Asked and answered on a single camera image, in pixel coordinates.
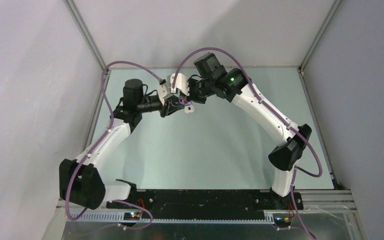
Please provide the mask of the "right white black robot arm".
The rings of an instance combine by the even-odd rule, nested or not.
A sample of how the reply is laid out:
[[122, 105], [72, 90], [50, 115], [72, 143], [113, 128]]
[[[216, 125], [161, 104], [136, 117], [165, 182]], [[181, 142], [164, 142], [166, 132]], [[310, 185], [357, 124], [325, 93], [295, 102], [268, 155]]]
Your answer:
[[270, 201], [275, 208], [284, 209], [291, 202], [293, 168], [307, 146], [311, 127], [287, 119], [254, 83], [246, 79], [244, 71], [239, 68], [227, 71], [214, 53], [201, 56], [194, 65], [202, 77], [200, 81], [189, 82], [190, 97], [195, 102], [203, 103], [212, 95], [225, 99], [249, 114], [274, 140], [276, 146], [268, 155], [274, 167]]

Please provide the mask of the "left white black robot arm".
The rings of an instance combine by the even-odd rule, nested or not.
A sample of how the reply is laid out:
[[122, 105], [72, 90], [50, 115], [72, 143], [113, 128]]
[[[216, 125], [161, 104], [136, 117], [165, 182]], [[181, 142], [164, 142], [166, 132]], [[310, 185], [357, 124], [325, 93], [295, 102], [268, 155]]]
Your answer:
[[118, 200], [125, 208], [136, 206], [138, 194], [132, 191], [133, 183], [120, 179], [104, 182], [100, 171], [120, 143], [139, 125], [144, 113], [159, 112], [165, 117], [182, 110], [184, 106], [177, 95], [188, 96], [189, 90], [184, 76], [163, 80], [154, 95], [145, 94], [141, 80], [127, 80], [106, 130], [74, 160], [64, 159], [59, 165], [60, 197], [66, 204], [95, 210], [103, 202]]

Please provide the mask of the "purple charging case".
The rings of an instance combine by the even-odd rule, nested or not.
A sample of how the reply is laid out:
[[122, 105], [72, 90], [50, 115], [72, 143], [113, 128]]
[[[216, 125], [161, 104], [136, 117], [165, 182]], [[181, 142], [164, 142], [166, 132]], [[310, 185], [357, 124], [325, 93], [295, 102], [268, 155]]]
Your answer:
[[193, 102], [192, 101], [188, 101], [184, 97], [179, 97], [178, 98], [178, 104], [181, 105], [181, 106], [184, 106], [184, 107], [188, 107], [188, 106], [193, 105]]

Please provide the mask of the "white earbud charging case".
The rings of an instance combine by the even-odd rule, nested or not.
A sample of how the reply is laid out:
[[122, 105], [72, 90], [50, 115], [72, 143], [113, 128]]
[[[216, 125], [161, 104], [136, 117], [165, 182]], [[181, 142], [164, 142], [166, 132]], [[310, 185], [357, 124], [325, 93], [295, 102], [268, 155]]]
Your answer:
[[191, 114], [195, 112], [195, 107], [193, 105], [188, 105], [184, 107], [184, 112], [186, 114]]

